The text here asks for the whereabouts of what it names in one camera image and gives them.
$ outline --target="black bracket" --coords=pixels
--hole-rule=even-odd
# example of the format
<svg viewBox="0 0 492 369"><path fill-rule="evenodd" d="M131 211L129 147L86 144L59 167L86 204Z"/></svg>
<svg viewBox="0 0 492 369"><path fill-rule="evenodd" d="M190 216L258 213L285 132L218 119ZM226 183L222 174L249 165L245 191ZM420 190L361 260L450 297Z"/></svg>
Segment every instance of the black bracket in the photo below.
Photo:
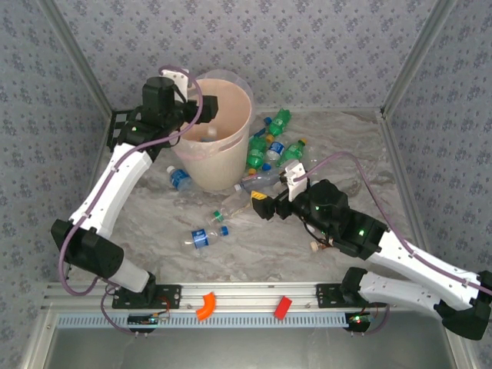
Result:
<svg viewBox="0 0 492 369"><path fill-rule="evenodd" d="M113 309L179 309L182 290L179 284L156 284L153 298L147 302L142 300L141 294L120 288L115 292L112 307Z"/></svg>
<svg viewBox="0 0 492 369"><path fill-rule="evenodd" d="M340 283L316 284L317 306L320 309L328 308L384 308L386 304L369 304L365 300L347 302L341 293Z"/></svg>

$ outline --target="wall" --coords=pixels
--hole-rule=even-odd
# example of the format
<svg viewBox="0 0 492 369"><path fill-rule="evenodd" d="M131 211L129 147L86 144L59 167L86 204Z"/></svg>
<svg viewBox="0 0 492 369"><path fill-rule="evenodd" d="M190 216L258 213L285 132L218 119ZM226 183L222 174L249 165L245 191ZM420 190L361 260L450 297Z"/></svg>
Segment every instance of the wall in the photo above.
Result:
<svg viewBox="0 0 492 369"><path fill-rule="evenodd" d="M238 73L265 107L377 107L434 0L57 0L115 109L163 64Z"/></svg>
<svg viewBox="0 0 492 369"><path fill-rule="evenodd" d="M434 253L474 271L492 270L491 78L492 4L458 2L391 119ZM492 367L492 327L477 347Z"/></svg>
<svg viewBox="0 0 492 369"><path fill-rule="evenodd" d="M0 367L17 367L43 283L49 229L88 188L105 120L35 0L0 2Z"/></svg>

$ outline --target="green bottle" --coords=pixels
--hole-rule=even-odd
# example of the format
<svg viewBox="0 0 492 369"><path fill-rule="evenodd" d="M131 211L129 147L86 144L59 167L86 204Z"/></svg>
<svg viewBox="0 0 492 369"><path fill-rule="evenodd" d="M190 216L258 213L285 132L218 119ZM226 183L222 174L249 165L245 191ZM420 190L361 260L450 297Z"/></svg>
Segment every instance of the green bottle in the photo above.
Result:
<svg viewBox="0 0 492 369"><path fill-rule="evenodd" d="M268 132L273 136L278 136L285 130L288 122L291 120L291 112L288 110L280 109L275 115L274 120L268 126Z"/></svg>
<svg viewBox="0 0 492 369"><path fill-rule="evenodd" d="M264 153L271 144L272 139L268 136L254 137L249 143L248 158L246 164L248 166L248 174L253 175L256 170L263 165Z"/></svg>
<svg viewBox="0 0 492 369"><path fill-rule="evenodd" d="M280 167L287 160L291 159L301 159L304 152L304 146L306 145L306 139L301 138L297 144L292 144L284 151L281 158L277 161L277 166Z"/></svg>

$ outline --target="marble surface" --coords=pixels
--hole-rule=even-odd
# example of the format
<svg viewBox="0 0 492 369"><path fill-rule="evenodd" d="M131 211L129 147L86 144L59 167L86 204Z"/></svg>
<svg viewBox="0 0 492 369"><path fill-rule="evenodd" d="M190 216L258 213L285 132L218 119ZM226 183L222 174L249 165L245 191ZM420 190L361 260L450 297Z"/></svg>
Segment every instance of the marble surface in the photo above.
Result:
<svg viewBox="0 0 492 369"><path fill-rule="evenodd" d="M267 115L257 117L251 132L262 126L262 118ZM282 139L293 141L301 137L307 139L303 160L307 168L312 161L336 151L354 153L387 212L403 233L410 235L375 113L293 113ZM101 169L109 158L109 152L105 152ZM163 150L136 184L111 236L125 249L128 258L156 274L158 281L341 281L350 266L388 274L381 267L349 258L337 249L313 252L311 236L298 218L265 221L251 208L227 222L230 235L223 241L200 250L184 247L180 244L184 234L204 227L207 215L233 190L202 192L191 197L179 194L168 182L165 169L169 165L179 166L179 160L171 150ZM325 166L320 175L349 194L353 209L382 220L349 159ZM71 279L89 280L90 276L73 270Z"/></svg>

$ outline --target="plastic bucket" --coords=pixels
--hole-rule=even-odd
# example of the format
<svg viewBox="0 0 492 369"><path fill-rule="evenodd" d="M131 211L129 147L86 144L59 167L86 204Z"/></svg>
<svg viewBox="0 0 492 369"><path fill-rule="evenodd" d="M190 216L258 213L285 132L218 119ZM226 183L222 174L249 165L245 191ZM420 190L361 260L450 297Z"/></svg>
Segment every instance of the plastic bucket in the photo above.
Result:
<svg viewBox="0 0 492 369"><path fill-rule="evenodd" d="M248 84L229 71L212 71L198 78L204 95L218 97L218 113L210 123L195 125L173 147L193 181L208 191L237 184L248 155L249 126L254 117L253 94ZM193 98L190 90L188 97ZM202 142L209 127L216 141Z"/></svg>

